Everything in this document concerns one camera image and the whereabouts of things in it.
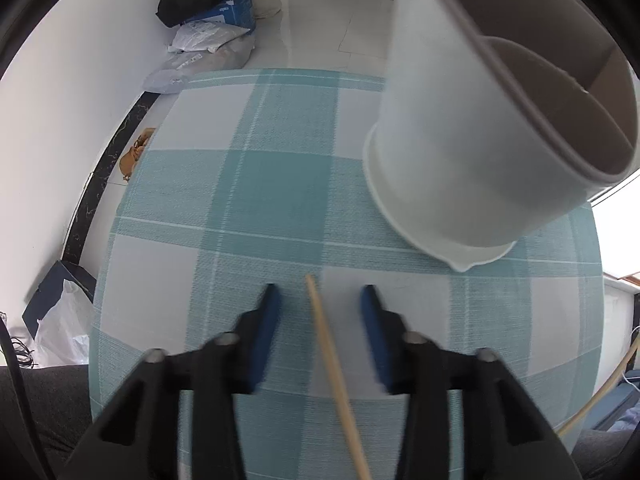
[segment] teal and white tablecloth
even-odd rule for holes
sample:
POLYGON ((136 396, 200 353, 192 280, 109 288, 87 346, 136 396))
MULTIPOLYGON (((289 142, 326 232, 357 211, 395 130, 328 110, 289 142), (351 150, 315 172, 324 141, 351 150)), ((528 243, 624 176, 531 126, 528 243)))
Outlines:
MULTIPOLYGON (((238 397, 247 476, 356 478, 316 345, 308 272, 321 286, 376 480, 393 477, 405 399, 376 383, 358 313, 367 283, 444 348, 500 352, 553 426, 590 398, 603 323, 590 207, 463 274, 420 253, 379 214, 362 173, 383 84, 338 72, 232 71, 180 94, 111 230, 91 338, 94 415, 143 351, 199 347, 275 282, 284 311, 268 375, 257 395, 238 397)), ((452 478, 462 465, 455 397, 452 478)), ((188 475, 187 395, 183 408, 179 459, 188 475)))

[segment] white cable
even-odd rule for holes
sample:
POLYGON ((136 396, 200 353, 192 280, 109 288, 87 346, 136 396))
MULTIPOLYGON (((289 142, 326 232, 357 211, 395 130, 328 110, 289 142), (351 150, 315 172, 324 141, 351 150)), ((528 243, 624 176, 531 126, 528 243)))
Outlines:
MULTIPOLYGON (((631 331, 631 335, 633 336, 634 332, 635 332, 636 330, 638 330, 639 328, 640 328, 640 325, 636 326, 636 327, 631 331)), ((626 378, 626 376, 625 376, 624 374, 622 374, 622 378, 625 380, 625 383, 627 383, 627 384, 631 384, 631 386, 633 386, 633 387, 638 391, 638 393, 640 394, 640 388, 638 388, 635 384, 633 384, 631 381, 629 381, 629 379, 627 379, 627 378, 626 378)))

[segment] metal bolt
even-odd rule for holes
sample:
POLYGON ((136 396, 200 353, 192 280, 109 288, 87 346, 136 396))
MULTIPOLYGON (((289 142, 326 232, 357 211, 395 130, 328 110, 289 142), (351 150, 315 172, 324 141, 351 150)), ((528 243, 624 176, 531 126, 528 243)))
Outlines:
POLYGON ((215 339, 216 345, 219 346, 228 346, 235 345, 238 341, 240 341, 240 336, 235 332, 223 332, 215 339))
POLYGON ((485 363, 493 363, 494 361, 498 360, 498 354, 495 353, 490 348, 478 349, 476 356, 478 357, 478 359, 480 359, 481 361, 484 361, 485 363))
POLYGON ((402 334, 402 339, 409 345, 421 345, 427 342, 425 336, 418 332, 405 332, 402 334))
POLYGON ((161 348, 153 348, 146 353, 145 361, 147 363, 159 363, 164 361, 165 355, 164 350, 161 348))

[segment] brown leather bag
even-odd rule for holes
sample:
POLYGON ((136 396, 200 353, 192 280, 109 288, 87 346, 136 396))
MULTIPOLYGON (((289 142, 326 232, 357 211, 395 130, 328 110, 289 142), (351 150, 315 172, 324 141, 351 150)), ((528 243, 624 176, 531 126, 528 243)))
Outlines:
POLYGON ((145 128, 129 151, 120 158, 120 171, 122 172, 122 179, 126 182, 131 178, 133 170, 155 130, 155 128, 145 128))

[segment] wooden stick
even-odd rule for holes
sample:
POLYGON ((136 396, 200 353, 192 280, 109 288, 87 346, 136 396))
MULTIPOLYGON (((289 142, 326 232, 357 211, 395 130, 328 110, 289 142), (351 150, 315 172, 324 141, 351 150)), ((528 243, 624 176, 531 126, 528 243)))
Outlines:
POLYGON ((566 421, 562 427, 558 430, 558 435, 559 436, 563 436, 565 433, 567 433, 572 427, 574 427, 574 425, 576 424, 576 422, 578 422, 579 420, 581 420, 587 413, 589 413, 589 410, 605 395, 607 395, 609 393, 609 390, 612 389, 614 386, 616 386, 618 384, 618 380, 620 379, 620 376, 624 373, 625 371, 625 367, 626 364, 629 362, 629 360, 633 357, 634 352, 636 350, 638 350, 638 347, 640 347, 640 335, 638 337, 636 337, 635 341, 633 342, 633 344, 631 345, 631 348, 629 348, 629 352, 627 352, 625 354, 625 356, 622 358, 622 361, 620 361, 620 364, 616 367, 615 370, 613 370, 613 373, 609 376, 609 379, 607 379, 605 381, 605 383, 598 389, 598 391, 594 394, 593 397, 591 397, 591 399, 589 399, 589 402, 587 402, 583 407, 581 407, 580 411, 578 413, 576 413, 574 416, 572 416, 572 418, 570 418, 568 421, 566 421))
POLYGON ((358 433, 356 420, 351 411, 351 405, 349 404, 347 388, 344 385, 344 377, 342 376, 340 361, 338 360, 338 354, 335 350, 334 339, 331 336, 329 326, 324 318, 322 302, 316 289, 316 280, 311 274, 306 275, 305 279, 309 299, 311 300, 311 307, 313 308, 316 335, 318 336, 318 343, 324 360, 324 368, 329 376, 331 388, 334 391, 335 407, 340 417, 344 436, 347 439, 347 446, 351 453, 353 465, 356 468, 359 480, 371 480, 369 465, 364 456, 364 450, 360 442, 360 434, 358 433))

